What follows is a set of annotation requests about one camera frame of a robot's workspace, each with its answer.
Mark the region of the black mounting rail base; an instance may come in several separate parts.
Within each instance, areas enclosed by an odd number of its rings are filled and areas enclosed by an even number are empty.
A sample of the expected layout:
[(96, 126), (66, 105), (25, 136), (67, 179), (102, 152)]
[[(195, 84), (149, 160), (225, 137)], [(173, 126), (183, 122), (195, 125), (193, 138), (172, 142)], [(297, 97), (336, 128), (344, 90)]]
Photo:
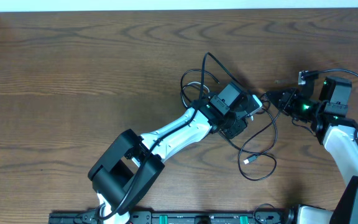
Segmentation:
[(97, 216), (97, 209), (85, 212), (53, 212), (49, 214), (48, 224), (284, 224), (294, 223), (295, 212), (292, 209), (274, 208), (262, 204), (251, 212), (240, 213), (174, 213), (153, 212), (150, 210), (135, 210), (125, 215), (115, 215), (108, 220)]

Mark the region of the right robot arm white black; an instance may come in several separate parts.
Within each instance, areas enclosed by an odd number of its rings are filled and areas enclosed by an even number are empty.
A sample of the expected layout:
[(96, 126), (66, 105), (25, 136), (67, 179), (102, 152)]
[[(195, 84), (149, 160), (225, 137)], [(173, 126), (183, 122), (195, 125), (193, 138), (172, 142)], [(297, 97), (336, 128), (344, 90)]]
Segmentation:
[(301, 88), (272, 90), (267, 99), (281, 113), (310, 123), (317, 140), (334, 159), (346, 189), (333, 211), (300, 205), (294, 223), (358, 223), (358, 124), (347, 118), (352, 84), (326, 77), (318, 100), (312, 100), (314, 81), (299, 79)]

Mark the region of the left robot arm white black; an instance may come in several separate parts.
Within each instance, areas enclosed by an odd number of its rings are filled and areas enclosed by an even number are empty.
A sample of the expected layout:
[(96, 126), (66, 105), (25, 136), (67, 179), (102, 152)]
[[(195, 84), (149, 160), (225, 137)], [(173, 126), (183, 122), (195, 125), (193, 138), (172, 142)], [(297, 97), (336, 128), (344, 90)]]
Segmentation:
[(156, 181), (167, 159), (218, 131), (232, 139), (261, 105), (255, 95), (231, 82), (218, 94), (202, 93), (181, 117), (158, 130), (137, 135), (128, 129), (118, 135), (88, 172), (100, 201), (96, 219), (126, 223), (129, 210)]

